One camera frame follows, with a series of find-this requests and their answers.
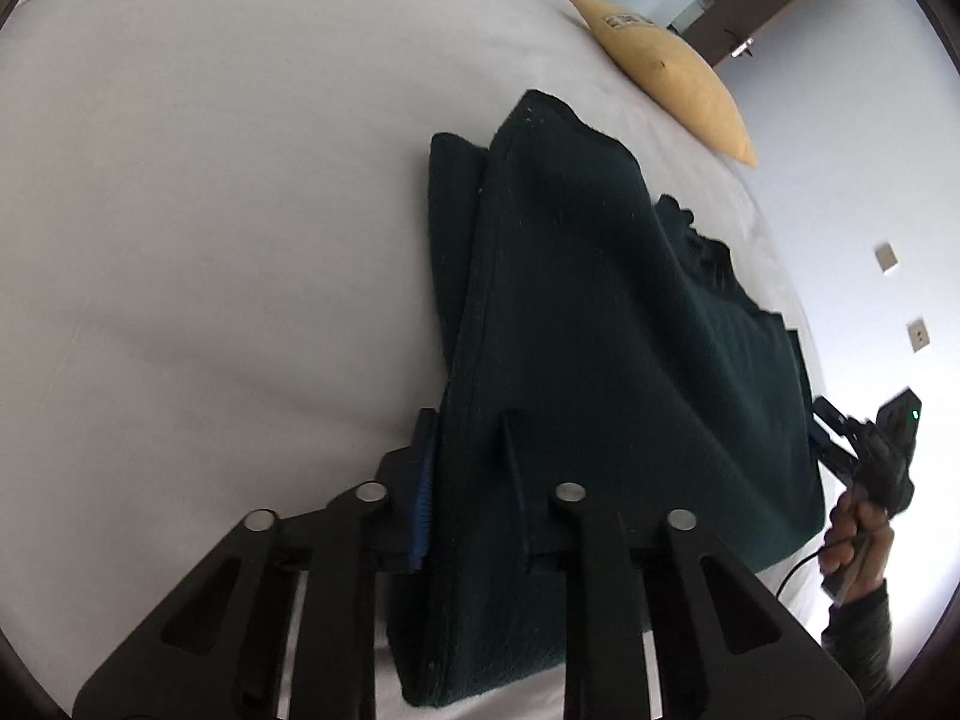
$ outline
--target round metal rivet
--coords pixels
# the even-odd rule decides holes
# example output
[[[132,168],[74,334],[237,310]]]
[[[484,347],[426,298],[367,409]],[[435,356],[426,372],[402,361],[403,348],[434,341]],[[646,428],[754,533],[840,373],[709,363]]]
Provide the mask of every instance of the round metal rivet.
[[[244,527],[248,531],[254,531],[255,533],[269,531],[276,521],[277,515],[271,512],[270,509],[254,509],[243,518]]]
[[[587,497],[587,490],[576,482],[563,482],[563,484],[557,485],[555,495],[562,501],[577,503],[577,501],[582,501]]]
[[[376,503],[387,497],[387,488],[379,482],[365,482],[357,488],[356,496],[364,503]]]
[[[670,523],[671,528],[676,528],[678,531],[692,531],[697,527],[696,514],[686,509],[673,509],[666,515],[666,521]]]

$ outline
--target mattress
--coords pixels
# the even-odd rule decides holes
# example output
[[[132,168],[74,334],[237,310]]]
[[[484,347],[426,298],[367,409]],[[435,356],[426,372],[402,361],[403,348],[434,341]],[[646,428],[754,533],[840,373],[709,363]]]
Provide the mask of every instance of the mattress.
[[[565,100],[803,308],[733,166],[560,0],[30,0],[0,32],[0,626],[70,707],[245,512],[318,509],[445,382],[430,137]],[[792,560],[764,573],[778,583]],[[786,601],[814,630],[813,566]],[[379,642],[380,716],[406,707]],[[560,717],[563,669],[437,718]]]

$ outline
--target dark green fabric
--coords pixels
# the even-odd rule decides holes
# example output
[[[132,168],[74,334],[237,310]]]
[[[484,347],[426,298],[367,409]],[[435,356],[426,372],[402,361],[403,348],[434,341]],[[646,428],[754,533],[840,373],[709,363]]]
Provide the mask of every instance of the dark green fabric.
[[[563,659],[563,577],[517,550],[500,420],[552,490],[576,481],[651,531],[696,512],[753,570],[821,527],[809,387],[726,245],[656,208],[624,146],[528,92],[489,151],[439,134],[429,227],[450,381],[426,571],[395,585],[404,696],[441,706]]]

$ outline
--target black sleeve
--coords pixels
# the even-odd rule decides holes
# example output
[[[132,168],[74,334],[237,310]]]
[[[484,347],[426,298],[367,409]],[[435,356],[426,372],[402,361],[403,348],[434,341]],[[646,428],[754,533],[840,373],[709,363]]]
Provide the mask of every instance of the black sleeve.
[[[886,581],[870,595],[830,609],[822,644],[863,696],[867,714],[890,692],[890,605]]]

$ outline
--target black cable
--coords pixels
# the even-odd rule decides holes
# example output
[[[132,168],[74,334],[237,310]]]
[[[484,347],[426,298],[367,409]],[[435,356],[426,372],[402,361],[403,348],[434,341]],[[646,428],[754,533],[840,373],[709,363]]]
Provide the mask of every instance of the black cable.
[[[793,568],[791,568],[787,572],[787,575],[784,577],[784,580],[781,582],[781,586],[779,587],[779,590],[776,591],[776,600],[779,600],[779,597],[781,597],[781,592],[784,592],[784,588],[786,587],[786,584],[791,579],[793,579],[793,575],[796,574],[805,565],[807,565],[808,562],[810,562],[810,560],[813,560],[815,557],[819,557],[820,555],[823,555],[824,552],[827,552],[827,550],[829,549],[833,549],[836,546],[840,546],[840,544],[848,544],[848,543],[851,543],[852,541],[857,541],[858,538],[864,538],[864,536],[872,536],[874,533],[879,533],[882,530],[884,530],[884,528],[877,528],[875,531],[862,531],[858,533],[856,536],[850,536],[849,538],[841,538],[840,541],[834,541],[829,544],[824,544],[820,549],[818,549],[812,555],[807,555],[806,557],[803,558],[803,560],[801,560],[799,563],[797,563]]]

